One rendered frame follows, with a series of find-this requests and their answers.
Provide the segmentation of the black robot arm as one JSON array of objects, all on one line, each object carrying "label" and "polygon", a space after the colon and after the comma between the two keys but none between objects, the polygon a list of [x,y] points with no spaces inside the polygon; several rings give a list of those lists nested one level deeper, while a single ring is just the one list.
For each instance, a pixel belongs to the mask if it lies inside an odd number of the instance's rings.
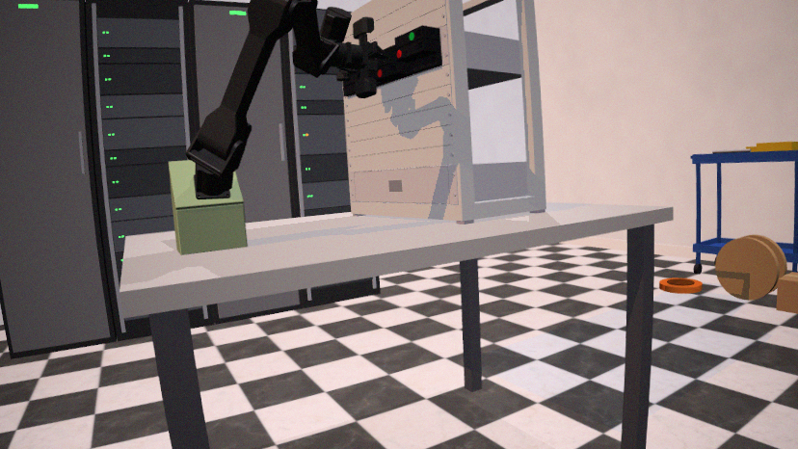
[{"label": "black robot arm", "polygon": [[230,198],[233,172],[239,168],[252,132],[246,115],[278,39],[293,28],[297,43],[292,52],[293,65],[316,78],[330,66],[340,66],[341,42],[352,15],[328,7],[319,32],[317,5],[317,0],[250,1],[250,31],[221,105],[205,118],[186,151],[187,158],[196,163],[197,199]]}]

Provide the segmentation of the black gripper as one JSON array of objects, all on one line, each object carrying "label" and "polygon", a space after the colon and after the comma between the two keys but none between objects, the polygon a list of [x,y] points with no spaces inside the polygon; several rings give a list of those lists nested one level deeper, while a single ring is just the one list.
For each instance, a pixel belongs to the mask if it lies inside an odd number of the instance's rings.
[{"label": "black gripper", "polygon": [[[373,17],[363,17],[353,24],[353,37],[355,40],[359,40],[359,45],[351,45],[348,41],[341,42],[343,59],[337,68],[360,69],[360,80],[355,82],[356,96],[358,98],[367,98],[377,93],[377,81],[372,77],[368,77],[368,73],[377,72],[379,66],[395,63],[395,60],[386,54],[376,41],[367,41],[367,33],[372,33],[373,30]],[[368,59],[375,60],[369,61]]]}]

